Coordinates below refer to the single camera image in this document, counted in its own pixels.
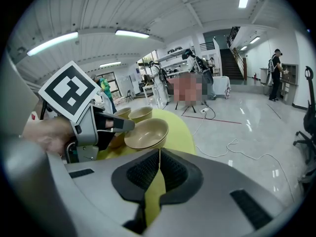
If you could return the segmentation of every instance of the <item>tile floor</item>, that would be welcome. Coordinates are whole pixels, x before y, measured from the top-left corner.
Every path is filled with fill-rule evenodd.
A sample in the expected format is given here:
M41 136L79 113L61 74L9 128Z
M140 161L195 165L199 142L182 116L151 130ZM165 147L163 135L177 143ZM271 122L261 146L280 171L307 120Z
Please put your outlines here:
M224 154L226 145L234 139L239 143L230 145L234 151L242 151L245 154L258 158L263 154L271 154L276 157L289 180L295 200L302 197L302 189L297 179L304 172L306 148L304 146L293 146L296 140L295 132L303 128L303 117L305 111L293 108L282 102L272 102L264 95L252 93L231 92L230 99L218 98L208 101L209 106L216 113L214 120L203 120L199 110L205 108L196 105L197 113L192 108L179 102L178 110L176 103L158 106L153 98L150 105L153 108L164 108L180 116L193 134L203 121L202 126L194 136L196 146L205 153L217 156ZM131 107L137 109L147 106L145 99L135 99L129 103L117 105L117 109ZM207 118L213 117L213 112L207 112ZM198 156L211 158L196 148ZM290 205L293 200L289 185L278 162L270 156L263 156L259 160L252 160L241 154L228 152L225 156L211 158L223 163L232 161L232 167L236 168L249 178L253 179L275 196L285 205Z

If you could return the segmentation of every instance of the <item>yellow cloth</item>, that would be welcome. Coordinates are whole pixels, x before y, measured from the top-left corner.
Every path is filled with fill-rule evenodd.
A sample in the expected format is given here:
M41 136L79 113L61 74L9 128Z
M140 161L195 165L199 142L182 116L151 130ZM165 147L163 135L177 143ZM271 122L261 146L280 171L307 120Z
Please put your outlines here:
M163 119L168 123L169 132L163 147L174 149L189 154L196 154L194 140L187 125L183 120L169 111L153 109L153 118ZM116 149L107 148L98 153L97 159L116 158L127 154L132 154L137 150L129 148L125 144ZM159 170L150 187L145 193L146 202L146 222L149 226L160 212L159 197L165 193L164 179Z

